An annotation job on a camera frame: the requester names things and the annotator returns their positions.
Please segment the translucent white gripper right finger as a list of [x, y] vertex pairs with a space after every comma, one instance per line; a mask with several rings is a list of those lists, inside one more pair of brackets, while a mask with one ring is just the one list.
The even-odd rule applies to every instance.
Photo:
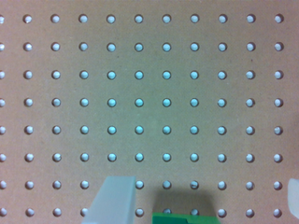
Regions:
[[288, 206], [291, 214], [299, 218], [299, 179], [291, 178], [289, 180]]

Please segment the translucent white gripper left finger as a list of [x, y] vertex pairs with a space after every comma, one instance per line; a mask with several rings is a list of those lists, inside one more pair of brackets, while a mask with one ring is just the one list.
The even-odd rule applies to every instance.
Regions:
[[81, 224], [134, 224], [135, 177], [108, 176]]

